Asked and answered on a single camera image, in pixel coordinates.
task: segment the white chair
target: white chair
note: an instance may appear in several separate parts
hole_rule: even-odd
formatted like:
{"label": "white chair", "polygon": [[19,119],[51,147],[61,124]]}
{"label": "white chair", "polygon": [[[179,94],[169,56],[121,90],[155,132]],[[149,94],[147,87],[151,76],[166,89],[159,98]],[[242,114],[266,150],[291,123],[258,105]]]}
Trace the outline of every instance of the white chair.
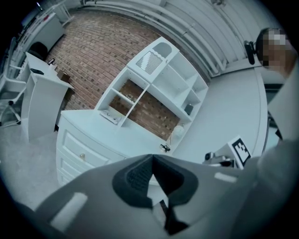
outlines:
{"label": "white chair", "polygon": [[15,38],[12,38],[9,51],[8,51],[8,59],[6,60],[6,65],[4,68],[4,72],[0,77],[0,105],[4,105],[2,112],[0,113],[0,126],[2,126],[2,118],[4,113],[7,110],[10,110],[15,117],[17,118],[17,124],[21,123],[21,117],[13,108],[13,105],[19,100],[21,95],[26,90],[27,83],[21,80],[11,79],[9,78],[9,70],[10,67],[23,70],[21,67],[16,67],[11,65],[12,54],[15,47]]}

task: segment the white desk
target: white desk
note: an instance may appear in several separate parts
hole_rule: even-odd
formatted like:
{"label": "white desk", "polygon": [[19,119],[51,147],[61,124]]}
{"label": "white desk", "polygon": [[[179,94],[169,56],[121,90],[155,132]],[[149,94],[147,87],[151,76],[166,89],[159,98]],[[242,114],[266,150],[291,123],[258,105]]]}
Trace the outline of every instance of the white desk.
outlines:
{"label": "white desk", "polygon": [[[68,88],[46,62],[26,53],[25,75],[28,76],[21,112],[21,125],[29,140],[54,131],[58,111]],[[31,72],[41,70],[44,75]]]}
{"label": "white desk", "polygon": [[260,156],[267,132],[267,98],[263,79],[255,70],[215,77],[205,101],[173,157],[202,163],[240,135],[252,156]]}

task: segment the small object on desk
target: small object on desk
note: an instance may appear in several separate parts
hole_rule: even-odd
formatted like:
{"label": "small object on desk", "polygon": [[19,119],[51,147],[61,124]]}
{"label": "small object on desk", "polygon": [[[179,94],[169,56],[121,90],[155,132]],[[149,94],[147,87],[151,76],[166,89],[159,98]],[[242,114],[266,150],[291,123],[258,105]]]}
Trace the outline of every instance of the small object on desk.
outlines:
{"label": "small object on desk", "polygon": [[70,76],[66,74],[64,71],[59,70],[59,72],[57,73],[57,77],[62,81],[69,83]]}
{"label": "small object on desk", "polygon": [[161,144],[160,145],[160,148],[164,151],[164,152],[168,152],[168,151],[170,151],[170,147],[167,145],[167,144]]}
{"label": "small object on desk", "polygon": [[30,70],[35,74],[44,75],[44,73],[41,70],[37,70],[37,69],[33,69],[33,68],[30,68]]}
{"label": "small object on desk", "polygon": [[185,107],[185,112],[186,112],[188,115],[191,114],[192,110],[193,110],[193,105],[191,105],[191,104],[186,105],[186,107]]}
{"label": "small object on desk", "polygon": [[51,60],[49,60],[48,65],[54,64],[55,59],[52,58]]}
{"label": "small object on desk", "polygon": [[231,167],[235,166],[235,162],[233,159],[227,158],[224,155],[215,156],[215,153],[210,152],[205,156],[205,161],[202,163],[205,165],[209,165],[212,167]]}
{"label": "small object on desk", "polygon": [[108,110],[100,110],[100,115],[110,122],[114,123],[115,125],[117,125],[121,120],[121,117],[115,117]]}
{"label": "small object on desk", "polygon": [[49,69],[51,69],[51,70],[55,70],[56,68],[57,68],[56,64],[50,64],[49,65]]}

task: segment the pipe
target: pipe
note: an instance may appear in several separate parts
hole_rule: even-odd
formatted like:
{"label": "pipe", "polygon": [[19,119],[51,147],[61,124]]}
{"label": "pipe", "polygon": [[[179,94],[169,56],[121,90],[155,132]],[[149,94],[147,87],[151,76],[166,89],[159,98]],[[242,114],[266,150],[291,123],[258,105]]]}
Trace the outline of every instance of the pipe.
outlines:
{"label": "pipe", "polygon": [[[219,57],[217,56],[217,54],[214,52],[214,50],[211,48],[211,46],[205,41],[205,39],[196,30],[194,30],[192,27],[190,27],[190,25],[187,22],[185,22],[184,20],[180,19],[179,17],[177,17],[172,12],[164,9],[163,7],[157,6],[155,4],[148,3],[146,1],[141,1],[141,0],[126,0],[126,1],[133,2],[133,3],[138,3],[140,5],[144,5],[144,6],[150,7],[152,9],[154,9],[154,10],[157,10],[157,11],[160,11],[161,13],[164,13],[165,15],[167,15],[167,16],[171,17],[172,19],[174,19],[175,21],[179,22],[181,25],[183,25],[185,28],[187,28],[206,47],[206,49],[214,57],[214,59],[216,60],[217,64],[220,66],[220,68],[222,70],[225,70],[224,64],[221,62],[221,60],[219,59]],[[101,4],[110,4],[111,2],[109,2],[109,1],[101,1],[100,3]]]}
{"label": "pipe", "polygon": [[121,11],[127,11],[129,13],[132,13],[134,15],[139,15],[142,18],[145,18],[147,20],[152,21],[153,23],[157,24],[158,26],[161,26],[162,28],[166,29],[168,32],[170,32],[172,35],[174,35],[176,38],[178,38],[184,45],[187,46],[187,48],[192,51],[192,53],[201,61],[201,63],[204,65],[204,67],[207,69],[207,71],[209,72],[210,76],[213,76],[213,73],[211,72],[210,68],[207,66],[207,64],[205,63],[205,61],[201,58],[200,55],[197,54],[197,52],[194,50],[193,47],[191,47],[184,39],[182,39],[179,35],[177,35],[175,32],[173,32],[172,30],[168,29],[167,27],[165,27],[163,24],[161,24],[160,22],[146,16],[143,15],[139,12],[135,12],[126,8],[121,8],[121,7],[115,7],[115,6],[108,6],[108,5],[102,5],[102,4],[97,4],[97,6],[99,7],[108,7],[108,8],[112,8],[112,9],[117,9],[117,10],[121,10]]}
{"label": "pipe", "polygon": [[174,29],[176,29],[179,33],[181,33],[182,35],[185,36],[185,38],[203,55],[203,57],[206,59],[206,61],[208,62],[208,64],[210,65],[210,67],[212,68],[212,70],[214,71],[215,74],[219,73],[219,70],[215,67],[214,63],[211,61],[210,57],[207,55],[207,53],[197,44],[197,42],[194,41],[194,39],[192,39],[188,34],[184,34],[185,31],[181,28],[179,28],[177,25],[175,25],[173,22],[171,22],[170,20],[162,17],[161,15],[154,13],[152,11],[146,10],[146,9],[142,9],[136,6],[132,6],[130,4],[126,4],[126,3],[119,3],[119,2],[106,2],[106,1],[101,1],[99,4],[98,3],[89,3],[88,5],[85,6],[101,6],[101,7],[111,7],[111,6],[121,6],[121,7],[126,7],[126,8],[130,8],[130,9],[135,9],[137,11],[140,11],[144,14],[147,15],[151,15],[163,22],[165,22],[167,25],[173,27]]}

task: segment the white bookshelf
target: white bookshelf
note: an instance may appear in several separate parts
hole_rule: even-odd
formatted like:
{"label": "white bookshelf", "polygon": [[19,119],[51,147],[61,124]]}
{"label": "white bookshelf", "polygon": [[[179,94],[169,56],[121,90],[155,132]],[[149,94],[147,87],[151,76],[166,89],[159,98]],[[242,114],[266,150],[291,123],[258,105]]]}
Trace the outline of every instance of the white bookshelf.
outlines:
{"label": "white bookshelf", "polygon": [[[135,101],[120,92],[127,80],[131,80],[143,89]],[[179,125],[183,125],[185,135],[200,110],[207,90],[207,84],[192,64],[175,46],[161,37],[127,64],[105,91],[95,109],[109,110],[115,116],[121,116],[120,122],[115,127],[119,130],[134,123],[128,119],[128,116],[144,93],[148,92],[180,118]],[[109,106],[115,96],[119,96],[130,105],[126,115]],[[187,105],[193,106],[190,115],[185,112]],[[171,152],[182,139],[183,137],[172,144]]]}

